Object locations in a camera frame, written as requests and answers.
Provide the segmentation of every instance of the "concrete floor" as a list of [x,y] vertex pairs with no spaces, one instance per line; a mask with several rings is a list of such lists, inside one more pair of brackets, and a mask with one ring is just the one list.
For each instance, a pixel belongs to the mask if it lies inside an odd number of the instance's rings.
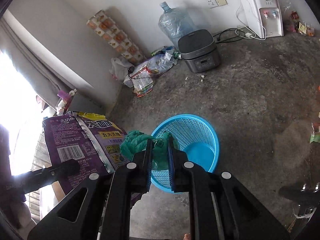
[[[279,188],[320,181],[320,145],[309,143],[311,122],[319,120],[320,111],[320,41],[289,33],[218,49],[222,64],[216,69],[194,74],[181,62],[143,98],[123,87],[110,120],[126,131],[151,134],[176,114],[205,118],[219,138],[216,171],[231,172],[288,227],[296,205],[280,197]],[[189,232],[188,212],[187,194],[167,194],[152,185],[132,208],[130,235],[182,240]]]

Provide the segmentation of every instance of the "black rice cooker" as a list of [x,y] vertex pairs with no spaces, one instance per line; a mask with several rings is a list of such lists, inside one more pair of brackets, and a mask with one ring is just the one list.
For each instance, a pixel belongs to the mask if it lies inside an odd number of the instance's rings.
[[191,32],[178,41],[181,58],[193,73],[217,67],[221,63],[217,44],[207,30]]

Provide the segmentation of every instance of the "gray curtain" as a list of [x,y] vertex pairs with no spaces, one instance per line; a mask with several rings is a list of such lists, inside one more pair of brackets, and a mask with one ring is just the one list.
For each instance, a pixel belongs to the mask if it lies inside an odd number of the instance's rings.
[[3,18],[0,19],[0,50],[10,57],[15,69],[49,106],[55,108],[57,105],[59,90],[68,93],[74,89],[68,81],[36,56]]

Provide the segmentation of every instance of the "blue plastic basket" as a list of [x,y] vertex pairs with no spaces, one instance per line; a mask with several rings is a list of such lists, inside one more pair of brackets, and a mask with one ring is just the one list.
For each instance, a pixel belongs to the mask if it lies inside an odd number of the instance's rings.
[[[180,114],[162,122],[151,134],[159,138],[164,131],[172,133],[179,142],[180,150],[188,159],[206,171],[213,172],[219,158],[218,137],[212,126],[203,118],[192,114]],[[151,182],[159,189],[171,191],[169,171],[151,171]]]

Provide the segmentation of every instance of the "metal screw head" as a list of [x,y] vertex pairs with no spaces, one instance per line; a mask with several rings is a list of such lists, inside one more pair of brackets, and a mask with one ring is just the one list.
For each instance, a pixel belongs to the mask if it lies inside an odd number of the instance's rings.
[[89,179],[91,179],[91,180],[96,180],[97,178],[99,178],[99,174],[96,173],[96,172],[91,173],[91,174],[89,175]]
[[130,170],[131,169],[135,169],[136,167],[137,167],[137,165],[135,163],[128,163],[127,164],[127,168],[130,169]]
[[319,191],[319,189],[320,189],[320,182],[318,182],[318,183],[317,183],[317,185],[316,185],[316,189],[315,189],[315,191],[314,191],[314,192],[318,192],[318,191]]
[[306,187],[307,187],[307,184],[305,183],[305,184],[303,185],[303,187],[302,187],[302,190],[300,190],[300,191],[305,191],[305,190],[306,190]]
[[189,169],[191,169],[191,168],[193,168],[193,163],[192,162],[185,162],[184,163],[184,166],[186,167],[186,168],[189,168]]
[[222,176],[224,179],[230,179],[230,178],[231,178],[230,172],[227,172],[227,171],[223,172],[223,173],[221,174],[221,176]]

